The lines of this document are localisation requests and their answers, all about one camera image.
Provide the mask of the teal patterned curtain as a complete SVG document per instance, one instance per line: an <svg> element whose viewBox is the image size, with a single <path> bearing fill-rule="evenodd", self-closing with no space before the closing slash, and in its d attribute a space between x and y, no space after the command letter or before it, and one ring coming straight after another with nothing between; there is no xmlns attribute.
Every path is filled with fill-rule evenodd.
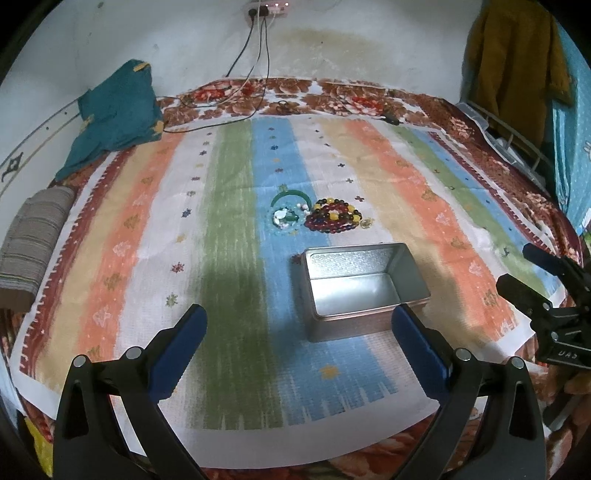
<svg viewBox="0 0 591 480"><path fill-rule="evenodd" d="M590 67L561 25L558 32L572 105L553 103L556 195L562 212L581 236L590 228Z"/></svg>

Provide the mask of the mustard hanging garment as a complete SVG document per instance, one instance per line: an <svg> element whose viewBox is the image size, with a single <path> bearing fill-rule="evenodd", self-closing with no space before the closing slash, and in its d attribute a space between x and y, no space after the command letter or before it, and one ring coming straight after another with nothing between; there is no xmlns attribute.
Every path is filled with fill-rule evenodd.
<svg viewBox="0 0 591 480"><path fill-rule="evenodd" d="M557 22L536 1L488 1L467 44L470 100L539 148L550 104L572 104Z"/></svg>

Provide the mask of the white wall power strip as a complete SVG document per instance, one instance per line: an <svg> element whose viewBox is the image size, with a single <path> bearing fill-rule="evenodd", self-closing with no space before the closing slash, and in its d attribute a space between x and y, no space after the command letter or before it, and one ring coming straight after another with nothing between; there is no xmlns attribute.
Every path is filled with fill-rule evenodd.
<svg viewBox="0 0 591 480"><path fill-rule="evenodd" d="M263 0L254 0L247 2L245 6L242 7L242 10L245 11L245 14L249 14L250 10L256 10L262 8L263 11L266 11L270 17L286 17L288 13L290 13L291 6L293 2L287 0L271 0L271 1L263 1Z"/></svg>

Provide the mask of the black charger plug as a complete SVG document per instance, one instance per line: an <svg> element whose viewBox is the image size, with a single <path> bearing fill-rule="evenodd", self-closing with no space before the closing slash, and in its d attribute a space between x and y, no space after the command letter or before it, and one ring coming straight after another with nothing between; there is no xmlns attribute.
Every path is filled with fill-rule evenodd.
<svg viewBox="0 0 591 480"><path fill-rule="evenodd" d="M401 120L396 116L393 115L391 113L385 113L382 117L382 119L387 122L388 124L394 125L394 126L398 126L401 124Z"/></svg>

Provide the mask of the teal cloth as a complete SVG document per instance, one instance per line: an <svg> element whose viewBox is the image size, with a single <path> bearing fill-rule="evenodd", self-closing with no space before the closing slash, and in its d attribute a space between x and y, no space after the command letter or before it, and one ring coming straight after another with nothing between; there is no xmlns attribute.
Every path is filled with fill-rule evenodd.
<svg viewBox="0 0 591 480"><path fill-rule="evenodd" d="M83 122L68 157L56 173L57 182L101 155L158 141L162 113L152 87L151 66L129 60L77 101Z"/></svg>

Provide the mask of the striped grey rolled cloth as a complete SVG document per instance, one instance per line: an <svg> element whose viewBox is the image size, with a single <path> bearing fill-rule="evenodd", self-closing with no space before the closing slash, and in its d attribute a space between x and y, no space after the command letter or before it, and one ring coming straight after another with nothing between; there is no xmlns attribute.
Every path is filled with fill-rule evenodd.
<svg viewBox="0 0 591 480"><path fill-rule="evenodd" d="M35 301L75 191L55 186L28 198L1 248L1 308L28 312Z"/></svg>

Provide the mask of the silver metal tin box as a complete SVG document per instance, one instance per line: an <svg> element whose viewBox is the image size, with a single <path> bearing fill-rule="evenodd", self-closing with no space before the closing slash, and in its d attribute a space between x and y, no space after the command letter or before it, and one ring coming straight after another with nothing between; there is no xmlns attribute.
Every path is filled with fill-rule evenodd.
<svg viewBox="0 0 591 480"><path fill-rule="evenodd" d="M404 243L310 248L301 255L308 339L324 342L391 328L394 308L423 308L431 292Z"/></svg>

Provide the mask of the floral brown bedsheet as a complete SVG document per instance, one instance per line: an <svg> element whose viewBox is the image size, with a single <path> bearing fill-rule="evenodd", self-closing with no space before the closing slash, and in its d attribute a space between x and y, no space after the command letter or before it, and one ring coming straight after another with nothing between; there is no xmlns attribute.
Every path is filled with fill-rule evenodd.
<svg viewBox="0 0 591 480"><path fill-rule="evenodd" d="M470 151L485 146L508 164L489 145L482 130L473 120L455 105L428 95L372 84L294 78L254 80L246 87L245 93L238 97L231 97L230 89L230 82L218 80L179 98L163 98L160 102L163 114L161 138L146 144L159 142L165 135L172 133L216 129L262 116L327 116L384 122L383 115L391 113L401 120L400 125L440 129ZM3 224L12 221L26 197L48 185L64 184L73 188L77 201L81 189L104 160L111 154L120 153L103 154L90 165L57 182L55 175L65 163L70 146L82 125L77 108L72 105L65 106L11 154L6 169L7 180L1 187ZM580 241L565 215L545 192L531 183L515 167L508 165L520 175L512 187L515 196L522 197L527 190L532 190L541 197L545 216L559 234L560 249L553 253L580 260ZM9 367L18 334L26 315L32 310L43 289L44 278L28 312L11 310L1 317L2 346ZM562 385L562 375L558 369L546 366L535 358L535 345L532 333L514 354L522 354L525 357L538 398L546 404L556 398ZM48 466L53 453L54 417L44 414L19 392L18 396L23 403L26 424L34 438L41 463ZM388 437L383 444L370 445L367 451L353 459L339 456L301 464L294 472L280 474L269 468L204 468L216 479L384 479L395 472L407 458L418 437L426 430L433 413Z"/></svg>

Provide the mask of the green jade bangle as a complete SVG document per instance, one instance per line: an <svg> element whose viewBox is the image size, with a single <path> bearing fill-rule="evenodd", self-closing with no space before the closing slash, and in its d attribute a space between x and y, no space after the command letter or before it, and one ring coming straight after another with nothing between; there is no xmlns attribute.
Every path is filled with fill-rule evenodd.
<svg viewBox="0 0 591 480"><path fill-rule="evenodd" d="M270 201L270 212L287 208L287 210L310 210L312 201L310 196L301 190L287 189L280 191Z"/></svg>

